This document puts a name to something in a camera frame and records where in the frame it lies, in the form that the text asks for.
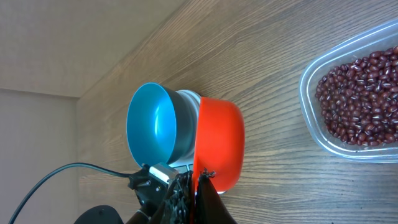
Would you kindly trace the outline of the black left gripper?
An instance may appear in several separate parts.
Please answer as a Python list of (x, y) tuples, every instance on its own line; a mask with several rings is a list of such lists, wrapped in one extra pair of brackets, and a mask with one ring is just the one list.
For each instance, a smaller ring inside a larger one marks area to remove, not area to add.
[(149, 172), (150, 167), (144, 164), (140, 171), (128, 175), (128, 187), (135, 191), (141, 206), (128, 223), (147, 223), (160, 207), (171, 185), (153, 176)]

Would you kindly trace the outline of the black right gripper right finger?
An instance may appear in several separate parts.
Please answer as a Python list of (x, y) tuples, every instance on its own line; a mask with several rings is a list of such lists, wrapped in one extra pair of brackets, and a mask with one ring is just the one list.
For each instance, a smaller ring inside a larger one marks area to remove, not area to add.
[(205, 169), (198, 178), (195, 196), (196, 224), (237, 224), (230, 215), (211, 180), (215, 171)]

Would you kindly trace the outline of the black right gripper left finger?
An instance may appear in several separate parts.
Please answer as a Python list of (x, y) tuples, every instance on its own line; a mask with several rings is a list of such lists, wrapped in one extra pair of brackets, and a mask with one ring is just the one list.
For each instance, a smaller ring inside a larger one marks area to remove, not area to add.
[(148, 224), (190, 224), (193, 190), (192, 171), (178, 174)]

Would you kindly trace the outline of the red scoop blue handle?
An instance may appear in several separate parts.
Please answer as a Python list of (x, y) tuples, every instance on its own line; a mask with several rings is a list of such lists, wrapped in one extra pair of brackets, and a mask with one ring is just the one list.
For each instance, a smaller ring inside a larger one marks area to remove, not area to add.
[(205, 169), (215, 171), (211, 182), (218, 194), (236, 185), (243, 168), (244, 145), (244, 120), (240, 109), (230, 101), (201, 97), (192, 175), (196, 195), (198, 178)]

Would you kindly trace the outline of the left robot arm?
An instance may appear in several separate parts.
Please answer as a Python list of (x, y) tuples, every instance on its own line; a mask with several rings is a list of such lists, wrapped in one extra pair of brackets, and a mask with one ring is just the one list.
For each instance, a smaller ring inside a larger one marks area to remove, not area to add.
[[(140, 209), (128, 220), (129, 223), (148, 223), (159, 209), (172, 180), (178, 171), (164, 163), (154, 166), (144, 164), (133, 174), (105, 170), (107, 174), (129, 179), (128, 187), (135, 191)], [(111, 206), (99, 205), (80, 215), (75, 224), (123, 224), (119, 213)]]

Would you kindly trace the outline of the white digital kitchen scale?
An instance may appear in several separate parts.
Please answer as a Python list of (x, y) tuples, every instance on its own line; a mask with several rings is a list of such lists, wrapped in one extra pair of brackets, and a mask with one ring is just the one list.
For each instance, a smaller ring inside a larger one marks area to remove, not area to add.
[(175, 109), (176, 137), (174, 150), (167, 164), (179, 173), (193, 170), (195, 138), (201, 96), (191, 90), (178, 90)]

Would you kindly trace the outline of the blue metal bowl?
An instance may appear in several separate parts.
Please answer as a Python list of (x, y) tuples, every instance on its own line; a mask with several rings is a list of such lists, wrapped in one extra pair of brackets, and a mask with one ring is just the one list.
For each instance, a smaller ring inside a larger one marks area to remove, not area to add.
[(140, 86), (129, 104), (126, 137), (138, 165), (167, 164), (174, 150), (176, 91), (158, 83)]

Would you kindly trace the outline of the clear plastic container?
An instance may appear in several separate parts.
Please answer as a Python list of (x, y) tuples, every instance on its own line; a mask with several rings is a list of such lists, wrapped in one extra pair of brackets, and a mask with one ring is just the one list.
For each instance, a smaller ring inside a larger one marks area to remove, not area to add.
[(305, 68), (299, 83), (299, 100), (304, 120), (313, 140), (324, 150), (351, 161), (396, 163), (397, 143), (378, 146), (349, 145), (334, 138), (326, 129), (320, 102), (315, 97), (319, 79), (335, 65), (352, 62), (376, 50), (397, 45), (397, 19), (364, 31), (317, 57)]

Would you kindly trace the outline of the red adzuki beans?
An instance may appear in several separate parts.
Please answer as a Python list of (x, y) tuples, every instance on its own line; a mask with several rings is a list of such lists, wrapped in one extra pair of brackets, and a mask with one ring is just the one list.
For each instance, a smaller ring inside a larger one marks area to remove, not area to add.
[(397, 47), (333, 67), (318, 82), (327, 131), (350, 145), (397, 141)]

